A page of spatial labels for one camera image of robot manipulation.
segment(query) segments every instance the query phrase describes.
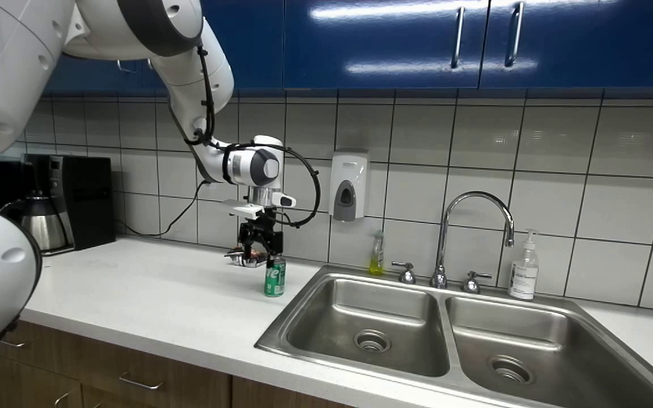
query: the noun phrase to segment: sink drain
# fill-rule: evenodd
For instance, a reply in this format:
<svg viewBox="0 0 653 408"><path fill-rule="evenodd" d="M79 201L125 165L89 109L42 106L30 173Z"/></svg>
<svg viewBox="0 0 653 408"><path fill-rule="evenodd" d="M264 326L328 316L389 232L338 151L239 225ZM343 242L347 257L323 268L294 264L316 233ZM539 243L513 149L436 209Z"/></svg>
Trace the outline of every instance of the sink drain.
<svg viewBox="0 0 653 408"><path fill-rule="evenodd" d="M529 384L534 381L531 370L518 359L508 356L494 356L490 358L490 366L495 374L506 380L511 380L516 383Z"/></svg>
<svg viewBox="0 0 653 408"><path fill-rule="evenodd" d="M384 353L392 347L392 342L386 334L377 330L361 330L354 335L354 344L370 353Z"/></svg>

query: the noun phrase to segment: dish soap bottle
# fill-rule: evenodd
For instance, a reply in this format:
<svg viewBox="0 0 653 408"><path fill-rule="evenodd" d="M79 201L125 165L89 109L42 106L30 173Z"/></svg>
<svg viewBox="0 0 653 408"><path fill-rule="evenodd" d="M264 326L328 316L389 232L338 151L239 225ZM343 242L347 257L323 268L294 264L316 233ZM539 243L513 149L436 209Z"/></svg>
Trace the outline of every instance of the dish soap bottle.
<svg viewBox="0 0 653 408"><path fill-rule="evenodd" d="M379 230L374 235L374 245L370 256L370 274L381 275L384 272L384 233Z"/></svg>
<svg viewBox="0 0 653 408"><path fill-rule="evenodd" d="M523 242L523 255L513 261L510 271L508 294L516 299L532 300L536 294L536 279L538 277L538 255L533 235L537 231L528 230L528 240Z"/></svg>

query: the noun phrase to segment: wall-mounted soap dispenser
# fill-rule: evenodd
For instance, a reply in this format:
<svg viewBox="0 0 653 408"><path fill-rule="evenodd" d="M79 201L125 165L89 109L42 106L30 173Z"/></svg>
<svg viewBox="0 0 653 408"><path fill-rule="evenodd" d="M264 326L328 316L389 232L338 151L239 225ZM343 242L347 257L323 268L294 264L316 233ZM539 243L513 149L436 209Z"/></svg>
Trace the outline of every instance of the wall-mounted soap dispenser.
<svg viewBox="0 0 653 408"><path fill-rule="evenodd" d="M332 158L329 214L335 220L364 217L370 156L365 150L337 150Z"/></svg>

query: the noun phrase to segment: yellow dish soap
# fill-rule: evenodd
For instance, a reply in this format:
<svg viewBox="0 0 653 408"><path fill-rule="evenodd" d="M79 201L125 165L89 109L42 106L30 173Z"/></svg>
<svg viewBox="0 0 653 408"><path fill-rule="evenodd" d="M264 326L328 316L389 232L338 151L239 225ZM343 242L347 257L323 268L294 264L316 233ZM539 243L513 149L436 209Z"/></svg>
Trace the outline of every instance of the yellow dish soap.
<svg viewBox="0 0 653 408"><path fill-rule="evenodd" d="M381 275L384 272L384 233L379 230L374 235L374 245L370 257L370 274Z"/></svg>

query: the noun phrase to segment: coffee maker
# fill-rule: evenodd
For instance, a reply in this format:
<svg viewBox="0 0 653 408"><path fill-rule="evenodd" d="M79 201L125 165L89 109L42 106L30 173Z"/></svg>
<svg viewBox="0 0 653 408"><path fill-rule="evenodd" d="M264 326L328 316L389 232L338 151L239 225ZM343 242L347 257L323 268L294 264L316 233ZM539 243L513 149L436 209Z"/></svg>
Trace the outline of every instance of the coffee maker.
<svg viewBox="0 0 653 408"><path fill-rule="evenodd" d="M45 256L111 243L109 158L24 154L18 163L1 161L0 212L28 230Z"/></svg>

